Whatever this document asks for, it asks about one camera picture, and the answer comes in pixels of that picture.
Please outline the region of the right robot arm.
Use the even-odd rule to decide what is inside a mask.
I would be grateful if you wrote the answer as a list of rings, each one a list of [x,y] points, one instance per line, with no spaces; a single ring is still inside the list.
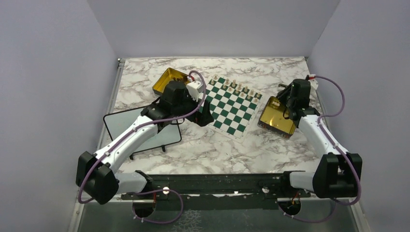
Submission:
[[[285,107],[284,117],[306,136],[316,153],[321,155],[315,172],[290,171],[279,183],[279,191],[286,197],[298,189],[314,193],[319,198],[338,201],[339,198],[353,198],[356,203],[362,193],[360,175],[362,158],[344,148],[323,124],[324,118],[311,107],[310,89],[313,76],[294,79],[277,94],[280,104]]]

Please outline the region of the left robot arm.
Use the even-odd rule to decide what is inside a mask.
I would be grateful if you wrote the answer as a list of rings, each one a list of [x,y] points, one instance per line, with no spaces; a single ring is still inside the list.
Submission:
[[[99,204],[106,204],[116,194],[134,191],[139,198],[147,198],[152,185],[143,175],[125,179],[117,175],[120,166],[143,143],[160,133],[173,121],[187,119],[200,127],[213,122],[206,100],[203,81],[184,84],[170,81],[160,97],[145,106],[136,120],[105,147],[78,158],[75,183],[79,186],[78,202],[85,204],[86,192]]]

